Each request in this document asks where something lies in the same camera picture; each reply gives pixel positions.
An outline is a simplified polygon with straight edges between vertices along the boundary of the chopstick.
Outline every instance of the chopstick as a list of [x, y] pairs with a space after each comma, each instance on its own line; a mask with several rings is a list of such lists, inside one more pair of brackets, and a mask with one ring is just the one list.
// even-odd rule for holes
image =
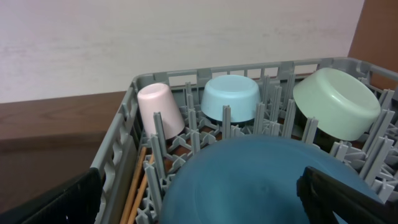
[[[154, 159], [155, 159], [155, 157], [154, 157], [154, 154], [152, 153], [152, 155], [150, 156], [149, 163], [150, 164], [153, 163]], [[134, 201], [134, 205], [132, 206], [130, 217], [129, 217], [127, 224], [133, 224], [134, 221], [136, 220], [137, 209], [139, 207], [139, 204], [141, 203], [141, 200], [142, 200], [142, 197], [144, 196], [146, 188], [147, 188], [147, 176], [146, 176], [146, 174], [144, 174], [144, 178], [142, 178], [141, 185], [139, 186], [139, 191], [138, 191], [137, 197]]]
[[127, 196], [126, 204], [124, 205], [124, 210], [123, 210], [122, 218], [120, 219], [120, 224], [126, 224], [129, 219], [132, 203], [134, 201], [134, 196], [136, 196], [136, 192], [137, 192], [138, 180], [139, 180], [139, 177], [142, 172], [142, 166], [144, 165], [144, 159], [146, 156], [146, 152], [147, 152], [147, 148], [143, 147], [141, 149], [141, 153], [139, 154], [138, 163], [137, 163], [136, 169], [134, 171], [134, 175], [132, 176], [131, 186], [130, 186], [129, 194]]

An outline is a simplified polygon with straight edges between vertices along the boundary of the upside-down cup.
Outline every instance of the upside-down cup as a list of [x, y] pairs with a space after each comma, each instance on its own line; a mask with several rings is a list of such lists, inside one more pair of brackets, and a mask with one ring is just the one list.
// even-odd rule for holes
[[322, 68], [293, 89], [297, 107], [319, 120], [318, 128], [335, 138], [353, 141], [380, 114], [380, 104], [359, 80], [333, 68]]
[[155, 83], [145, 86], [138, 92], [137, 98], [142, 123], [148, 137], [156, 134], [155, 112], [160, 112], [162, 115], [166, 139], [175, 137], [184, 129], [184, 120], [168, 85]]
[[231, 108], [231, 122], [253, 119], [260, 102], [258, 84], [241, 75], [222, 75], [208, 81], [201, 100], [201, 110], [209, 118], [223, 120], [223, 106]]

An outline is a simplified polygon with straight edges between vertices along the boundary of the light blue bowl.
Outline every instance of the light blue bowl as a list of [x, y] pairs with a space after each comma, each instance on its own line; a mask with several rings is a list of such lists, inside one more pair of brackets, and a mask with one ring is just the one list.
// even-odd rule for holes
[[258, 84], [241, 75], [223, 75], [206, 83], [201, 110], [209, 118], [223, 120], [223, 106], [231, 108], [231, 122], [253, 119], [260, 102]]
[[296, 190], [306, 166], [380, 201], [353, 169], [315, 146], [250, 135], [193, 156], [166, 192], [159, 223], [309, 223]]

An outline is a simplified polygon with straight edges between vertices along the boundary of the gray plastic basket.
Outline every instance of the gray plastic basket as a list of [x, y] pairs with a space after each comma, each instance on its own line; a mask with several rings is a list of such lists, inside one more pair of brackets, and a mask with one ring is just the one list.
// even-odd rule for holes
[[[252, 65], [236, 65], [228, 67], [201, 68], [176, 72], [159, 72], [139, 75], [134, 78], [124, 96], [121, 106], [94, 158], [92, 167], [99, 169], [106, 178], [103, 186], [100, 211], [96, 223], [118, 223], [123, 212], [124, 203], [129, 191], [132, 173], [137, 161], [138, 152], [143, 146], [151, 148], [155, 154], [153, 164], [144, 164], [148, 176], [146, 196], [137, 211], [136, 221], [154, 223], [159, 216], [163, 194], [167, 191], [176, 170], [203, 147], [217, 141], [216, 135], [221, 133], [222, 139], [237, 138], [244, 134], [268, 134], [283, 138], [296, 137], [307, 144], [313, 144], [318, 121], [308, 118], [305, 128], [295, 124], [296, 105], [292, 98], [295, 83], [308, 75], [296, 75], [295, 68], [300, 65], [316, 65], [317, 69], [330, 67], [358, 78], [379, 99], [382, 112], [368, 133], [358, 140], [362, 149], [351, 142], [334, 142], [330, 154], [348, 166], [359, 170], [359, 176], [376, 191], [383, 202], [398, 200], [398, 172], [393, 165], [398, 164], [398, 128], [396, 127], [398, 111], [396, 100], [398, 95], [392, 90], [380, 90], [369, 84], [373, 73], [398, 81], [398, 74], [384, 68], [353, 58], [320, 58], [296, 60], [289, 62], [259, 63]], [[267, 68], [277, 68], [277, 76], [266, 75]], [[247, 76], [251, 70], [259, 70], [255, 81], [261, 89], [262, 102], [257, 105], [254, 121], [244, 123], [241, 127], [231, 125], [228, 106], [223, 108], [222, 124], [212, 123], [200, 111], [201, 96], [207, 81], [214, 73], [243, 71]], [[185, 118], [187, 125], [184, 132], [177, 136], [171, 146], [166, 146], [161, 114], [154, 115], [157, 134], [148, 138], [142, 129], [137, 92], [152, 83], [170, 84], [170, 77], [196, 76], [196, 84], [186, 83], [185, 86], [172, 87], [175, 101]], [[170, 154], [174, 149], [183, 146], [189, 153], [176, 156]], [[162, 157], [172, 161], [170, 170], [164, 169]]]

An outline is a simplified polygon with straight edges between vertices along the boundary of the dishware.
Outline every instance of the dishware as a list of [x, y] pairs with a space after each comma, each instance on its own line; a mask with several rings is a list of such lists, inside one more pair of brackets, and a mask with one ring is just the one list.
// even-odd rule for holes
[[138, 92], [137, 99], [142, 123], [148, 137], [156, 134], [155, 112], [160, 112], [162, 115], [166, 139], [175, 137], [184, 129], [184, 120], [168, 85], [155, 83], [145, 86]]
[[250, 135], [216, 142], [187, 161], [165, 194], [159, 222], [309, 223], [296, 190], [307, 166], [380, 201], [353, 169], [319, 148]]
[[353, 141], [369, 129], [381, 111], [374, 94], [359, 80], [333, 68], [322, 68], [298, 83], [294, 100], [306, 117], [335, 138]]
[[253, 119], [256, 105], [260, 102], [258, 84], [241, 75], [222, 75], [208, 81], [205, 85], [201, 110], [209, 118], [223, 120], [223, 106], [231, 108], [231, 122]]

